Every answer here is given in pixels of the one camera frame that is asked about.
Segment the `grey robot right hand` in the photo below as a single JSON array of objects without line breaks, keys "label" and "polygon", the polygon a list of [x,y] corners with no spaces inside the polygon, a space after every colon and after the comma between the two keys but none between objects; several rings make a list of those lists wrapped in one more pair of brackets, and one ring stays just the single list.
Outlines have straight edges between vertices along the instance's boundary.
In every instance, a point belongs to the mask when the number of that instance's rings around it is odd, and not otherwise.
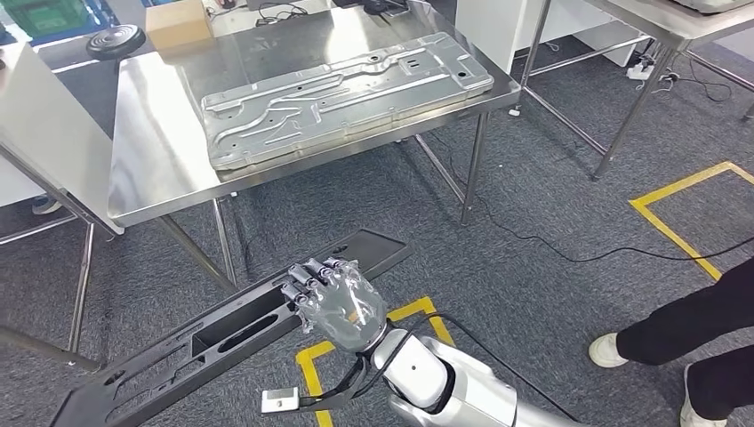
[{"label": "grey robot right hand", "polygon": [[348,352],[367,351],[387,327],[386,304],[357,260],[329,257],[295,263],[283,278],[281,292],[305,332],[316,328]]}]

